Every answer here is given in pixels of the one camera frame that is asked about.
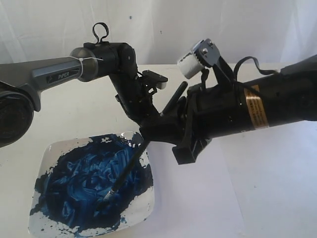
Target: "screw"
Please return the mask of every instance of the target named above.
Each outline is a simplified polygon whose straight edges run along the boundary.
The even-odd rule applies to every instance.
[[[208,50],[207,50],[207,48],[203,48],[201,52],[203,55],[206,55],[208,53]]]

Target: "white wall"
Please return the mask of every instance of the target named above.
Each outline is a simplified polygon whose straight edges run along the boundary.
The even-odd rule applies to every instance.
[[[0,0],[0,63],[67,56],[95,40],[97,21],[139,64],[175,63],[207,37],[228,62],[298,61],[317,54],[316,9],[316,0]]]

